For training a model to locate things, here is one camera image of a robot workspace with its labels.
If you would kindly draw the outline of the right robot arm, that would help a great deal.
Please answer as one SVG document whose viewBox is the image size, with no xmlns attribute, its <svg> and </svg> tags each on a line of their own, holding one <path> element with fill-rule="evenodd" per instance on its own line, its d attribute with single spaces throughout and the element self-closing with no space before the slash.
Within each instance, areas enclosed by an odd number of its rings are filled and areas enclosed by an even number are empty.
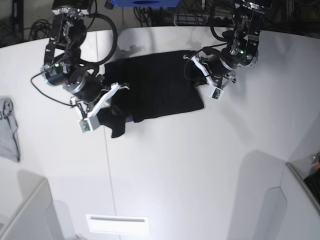
<svg viewBox="0 0 320 240">
<path fill-rule="evenodd" d="M 97 10 L 96 0 L 55 0 L 54 13 L 49 41 L 45 47 L 43 65 L 39 75 L 52 87 L 62 86 L 80 101 L 91 104 L 101 97 L 104 86 L 99 79 L 99 68 L 114 55 L 118 43 L 118 31 L 112 19 Z M 109 53 L 99 61 L 81 58 L 81 45 L 87 37 L 89 25 L 85 18 L 92 21 L 101 19 L 112 30 Z"/>
</svg>

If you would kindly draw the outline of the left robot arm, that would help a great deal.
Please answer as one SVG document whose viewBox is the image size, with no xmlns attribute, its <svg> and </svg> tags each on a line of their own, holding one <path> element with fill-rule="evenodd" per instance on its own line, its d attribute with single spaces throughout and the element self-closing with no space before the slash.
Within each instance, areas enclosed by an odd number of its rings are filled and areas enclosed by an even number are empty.
<svg viewBox="0 0 320 240">
<path fill-rule="evenodd" d="M 271 0 L 214 0 L 209 14 L 209 27 L 218 41 L 226 44 L 222 50 L 211 47 L 205 53 L 211 58 L 207 64 L 213 80 L 221 80 L 230 72 L 249 67 L 258 60 L 260 33 L 263 29 L 266 10 L 272 6 Z M 216 10 L 227 9 L 232 14 L 233 29 L 224 31 L 219 36 L 215 30 Z"/>
</svg>

